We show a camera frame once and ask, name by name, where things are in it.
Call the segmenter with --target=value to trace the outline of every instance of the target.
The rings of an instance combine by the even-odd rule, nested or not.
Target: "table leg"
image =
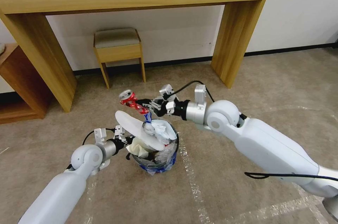
[[[0,18],[64,111],[69,112],[77,82],[46,16],[0,13]]]
[[[231,88],[265,0],[225,4],[211,66]]]

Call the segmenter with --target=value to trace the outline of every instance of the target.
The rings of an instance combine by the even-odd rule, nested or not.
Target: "red soda can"
[[[131,107],[135,110],[137,110],[140,114],[144,115],[149,112],[149,110],[139,104],[136,103],[137,98],[135,96],[135,93],[131,91],[130,89],[124,90],[119,95],[120,103],[122,105],[126,105],[128,107]]]

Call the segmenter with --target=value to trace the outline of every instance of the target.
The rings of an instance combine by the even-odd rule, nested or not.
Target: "wooden stool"
[[[106,62],[138,58],[145,79],[142,44],[136,29],[99,31],[94,36],[94,52],[98,59],[107,88],[110,88]]]

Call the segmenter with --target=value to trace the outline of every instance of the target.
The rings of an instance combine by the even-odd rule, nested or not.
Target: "gray cushion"
[[[95,47],[98,49],[138,43],[139,39],[136,30],[132,28],[105,30],[95,33]]]

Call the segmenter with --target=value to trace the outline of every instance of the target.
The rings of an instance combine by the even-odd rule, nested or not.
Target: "wooden shelf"
[[[6,44],[0,75],[15,90],[0,94],[0,124],[45,117],[52,94],[17,44]]]
[[[39,118],[16,92],[0,94],[0,100],[0,124]]]

